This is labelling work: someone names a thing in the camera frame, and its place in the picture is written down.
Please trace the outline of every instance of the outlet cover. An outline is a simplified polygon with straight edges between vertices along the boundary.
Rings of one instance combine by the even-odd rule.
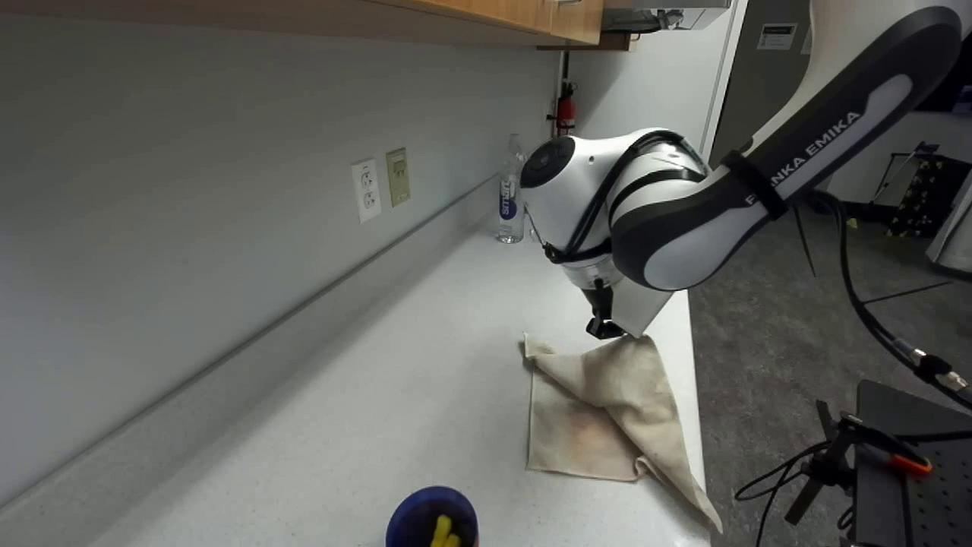
[[[353,184],[357,199],[357,220],[370,223],[384,214],[384,190],[377,173],[377,157],[353,164]]]
[[[412,199],[412,184],[408,178],[408,150],[392,150],[385,156],[385,169],[389,169],[389,199],[392,199],[392,206],[398,206]]]

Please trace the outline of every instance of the white countertop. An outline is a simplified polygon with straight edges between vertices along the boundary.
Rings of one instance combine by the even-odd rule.
[[[284,385],[217,438],[98,547],[380,547],[398,503],[456,488],[483,547],[703,547],[705,527],[657,483],[524,471],[524,336],[583,353],[583,296],[536,244],[477,235],[418,283],[364,309]],[[650,325],[703,476],[685,296]]]

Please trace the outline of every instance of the wooden shelf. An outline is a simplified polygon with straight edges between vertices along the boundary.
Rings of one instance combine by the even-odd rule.
[[[0,13],[404,43],[598,43],[603,0],[0,0]]]

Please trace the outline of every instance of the cloth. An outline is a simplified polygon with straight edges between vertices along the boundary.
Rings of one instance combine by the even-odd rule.
[[[669,375],[650,337],[623,337],[587,356],[522,340],[530,380],[529,469],[595,481],[654,476],[722,531],[697,483]]]

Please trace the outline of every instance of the white wall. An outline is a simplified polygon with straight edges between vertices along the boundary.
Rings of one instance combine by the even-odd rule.
[[[552,67],[0,18],[0,506],[540,139]],[[357,224],[394,147],[412,200]]]
[[[947,113],[910,113],[881,139],[863,150],[851,164],[845,164],[827,190],[840,200],[869,204],[881,186],[890,156],[914,151],[917,142],[939,142],[939,156],[972,164],[972,120]]]
[[[705,156],[721,123],[747,0],[703,30],[647,34],[631,51],[575,55],[580,138],[672,128]]]

